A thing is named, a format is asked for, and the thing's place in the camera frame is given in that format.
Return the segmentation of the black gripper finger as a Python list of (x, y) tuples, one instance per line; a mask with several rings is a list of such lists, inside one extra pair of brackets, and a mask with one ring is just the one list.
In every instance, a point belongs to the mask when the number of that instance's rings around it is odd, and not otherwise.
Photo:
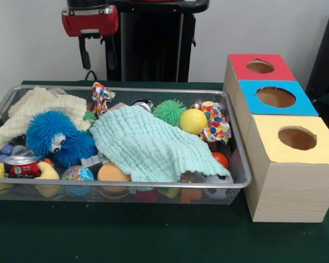
[(84, 37), (78, 38), (82, 66), (84, 69), (91, 69), (89, 53), (86, 51), (86, 42)]
[(100, 43), (105, 44), (106, 63), (109, 69), (117, 69), (117, 56), (114, 38), (102, 37)]

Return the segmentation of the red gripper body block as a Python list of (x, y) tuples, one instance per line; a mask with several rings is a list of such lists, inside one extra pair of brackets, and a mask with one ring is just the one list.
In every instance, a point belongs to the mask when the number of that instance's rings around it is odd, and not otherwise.
[(119, 15), (115, 5), (101, 9), (71, 10), (64, 8), (61, 18), (69, 37), (82, 37), (86, 34), (113, 36), (119, 26)]

